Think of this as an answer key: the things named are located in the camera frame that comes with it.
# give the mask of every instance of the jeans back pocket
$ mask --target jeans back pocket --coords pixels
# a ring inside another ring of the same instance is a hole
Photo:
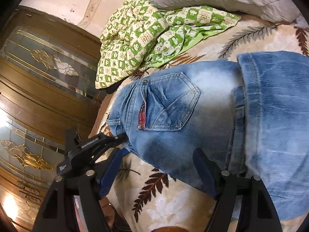
[[[140,130],[180,130],[191,116],[200,90],[182,72],[144,79],[143,104],[139,114]]]

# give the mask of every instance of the person's hand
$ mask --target person's hand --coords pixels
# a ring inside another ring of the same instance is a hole
[[[111,229],[114,225],[115,220],[115,212],[112,206],[109,203],[109,200],[104,197],[102,200],[99,201],[101,209],[103,211],[103,214],[105,216],[106,222],[109,225],[109,228]]]

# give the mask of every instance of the beige bedspread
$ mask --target beige bedspread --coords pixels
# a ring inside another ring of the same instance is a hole
[[[236,61],[236,55],[245,52],[285,50],[309,55],[308,32],[290,25],[274,25],[257,17],[244,15],[235,27],[201,41],[160,69],[218,58]],[[122,83],[111,99],[97,133],[111,135],[105,121],[121,88],[158,70],[150,68],[146,72],[137,72]],[[117,211],[123,214],[134,232],[151,232],[168,226],[202,232],[215,204],[205,193],[160,173],[133,154],[123,159],[108,198]],[[304,218],[305,215],[283,221],[283,231],[296,231]],[[230,231],[235,230],[236,224],[236,220],[231,222]]]

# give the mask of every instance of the silver bolt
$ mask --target silver bolt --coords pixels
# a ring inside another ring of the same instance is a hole
[[[58,175],[55,177],[55,181],[56,182],[59,182],[59,181],[62,181],[63,177],[61,175]]]
[[[261,177],[257,174],[253,175],[253,179],[255,179],[256,181],[261,180]]]
[[[93,170],[88,170],[87,172],[86,172],[86,175],[87,176],[92,176],[92,175],[94,175],[95,174],[95,171],[93,171]]]
[[[229,176],[229,175],[230,175],[230,172],[229,172],[228,170],[223,170],[223,171],[221,172],[221,174],[222,174],[223,176]]]

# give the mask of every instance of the blue denim jeans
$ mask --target blue denim jeans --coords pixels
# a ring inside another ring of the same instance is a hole
[[[197,147],[221,169],[259,174],[284,220],[309,208],[308,105],[308,58],[256,52],[135,81],[119,93],[107,124],[113,135],[127,133],[130,152],[202,191]]]

